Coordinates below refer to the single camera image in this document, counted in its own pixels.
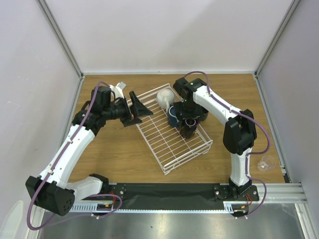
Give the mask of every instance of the wooden table surface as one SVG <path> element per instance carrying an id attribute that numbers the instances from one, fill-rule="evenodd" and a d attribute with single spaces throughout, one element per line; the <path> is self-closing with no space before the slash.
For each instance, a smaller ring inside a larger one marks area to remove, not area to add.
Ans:
<path id="1" fill-rule="evenodd" d="M 90 100 L 91 91 L 98 81 L 102 80 L 112 85 L 120 81 L 125 82 L 127 86 L 124 94 L 129 98 L 129 91 L 133 90 L 139 95 L 166 83 L 172 86 L 180 77 L 182 75 L 86 76 L 76 112 L 87 100 Z M 205 80 L 201 75 L 191 75 L 187 79 L 190 81 L 198 77 Z M 250 109 L 255 119 L 270 132 L 251 74 L 210 75 L 210 87 L 230 104 L 242 110 Z M 97 173 L 108 177 L 110 182 L 118 183 L 226 183 L 231 173 L 231 158 L 222 142 L 224 126 L 213 115 L 209 115 L 201 125 L 213 140 L 210 151 L 164 175 L 135 125 L 124 128 L 119 119 L 107 121 L 97 137 L 85 149 L 71 174 L 70 181 L 81 180 L 91 173 Z M 253 147 L 254 152 L 264 150 L 267 143 L 262 131 L 256 128 L 257 139 Z M 250 166 L 252 177 L 260 178 L 267 183 L 283 183 L 284 179 L 273 142 L 266 155 L 276 159 L 276 168 L 267 172 L 259 171 L 257 163 L 262 155 L 252 155 Z"/>

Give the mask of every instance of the dish rack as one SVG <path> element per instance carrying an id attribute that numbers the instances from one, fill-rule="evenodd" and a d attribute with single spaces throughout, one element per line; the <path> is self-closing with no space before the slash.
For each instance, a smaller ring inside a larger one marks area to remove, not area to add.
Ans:
<path id="1" fill-rule="evenodd" d="M 136 126 L 164 175 L 167 175 L 182 164 L 207 153 L 213 140 L 209 138 L 200 125 L 197 126 L 195 135 L 189 139 L 183 138 L 177 128 L 171 127 L 167 123 L 166 110 L 159 107 L 157 103 L 157 93 L 162 89 L 170 89 L 174 92 L 174 101 L 180 101 L 180 97 L 169 84 L 139 95 L 139 100 L 154 114 L 141 118 L 143 122 Z"/>

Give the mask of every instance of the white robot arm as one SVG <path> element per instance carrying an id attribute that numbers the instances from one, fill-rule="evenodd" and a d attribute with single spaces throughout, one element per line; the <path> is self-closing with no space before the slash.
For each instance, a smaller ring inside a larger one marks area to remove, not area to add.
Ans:
<path id="1" fill-rule="evenodd" d="M 133 91 L 130 92 L 132 105 L 129 107 L 123 95 L 124 87 L 122 82 L 115 87 L 99 86 L 92 91 L 91 101 L 86 102 L 75 115 L 73 126 L 52 161 L 37 178 L 30 176 L 27 179 L 25 185 L 34 204 L 63 216 L 75 202 L 110 191 L 108 179 L 98 174 L 91 174 L 75 183 L 68 183 L 68 180 L 81 154 L 107 120 L 120 119 L 124 126 L 130 126 L 141 123 L 140 116 L 153 114 Z M 90 112 L 85 110 L 88 104 L 92 104 Z"/>
<path id="2" fill-rule="evenodd" d="M 246 118 L 235 114 L 234 111 L 253 118 L 251 111 L 241 111 L 211 89 L 208 91 L 206 83 L 201 79 L 188 82 L 185 78 L 180 78 L 176 80 L 173 87 L 183 98 L 181 102 L 174 103 L 180 128 L 187 125 L 186 120 L 195 120 L 196 123 L 203 121 L 204 111 L 212 113 L 225 126 L 223 142 L 231 153 L 232 164 L 229 183 L 237 194 L 247 190 L 251 186 L 251 180 L 247 177 L 250 176 L 249 153 L 252 151 L 257 134 L 255 125 Z"/>
<path id="3" fill-rule="evenodd" d="M 210 90 L 210 94 L 214 94 L 215 97 L 227 105 L 230 109 L 235 111 L 241 111 L 239 108 L 233 107 L 228 102 L 223 100 L 217 94 L 215 94 L 212 90 Z M 206 86 L 201 86 L 197 89 L 196 92 L 193 93 L 194 102 L 199 104 L 200 106 L 207 109 L 210 113 L 212 113 L 222 124 L 225 124 L 229 121 L 229 118 L 235 118 L 237 115 L 231 111 L 226 110 L 221 104 L 216 102 L 212 99 L 207 91 Z M 241 155 L 237 153 L 230 153 L 231 155 L 231 174 L 230 179 L 234 182 L 237 186 L 245 185 L 249 178 L 246 176 L 245 172 L 245 160 L 246 154 L 250 153 L 252 148 L 247 148 Z M 247 165 L 247 175 L 249 174 L 249 162 L 250 162 L 250 155 L 248 155 L 248 165 Z"/>

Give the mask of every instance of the clear glass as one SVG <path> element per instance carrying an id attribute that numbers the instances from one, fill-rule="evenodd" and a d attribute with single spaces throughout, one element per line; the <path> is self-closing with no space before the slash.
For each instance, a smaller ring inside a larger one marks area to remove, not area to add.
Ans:
<path id="1" fill-rule="evenodd" d="M 268 171 L 276 167 L 276 161 L 272 156 L 263 156 L 257 165 L 260 171 Z"/>

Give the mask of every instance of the blue cup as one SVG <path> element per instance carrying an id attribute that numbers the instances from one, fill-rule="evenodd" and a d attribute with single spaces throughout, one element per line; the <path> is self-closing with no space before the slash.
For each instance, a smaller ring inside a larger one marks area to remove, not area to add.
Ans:
<path id="1" fill-rule="evenodd" d="M 175 113 L 174 106 L 171 106 L 168 109 L 167 122 L 172 127 L 178 127 L 178 120 L 176 118 L 176 113 Z"/>

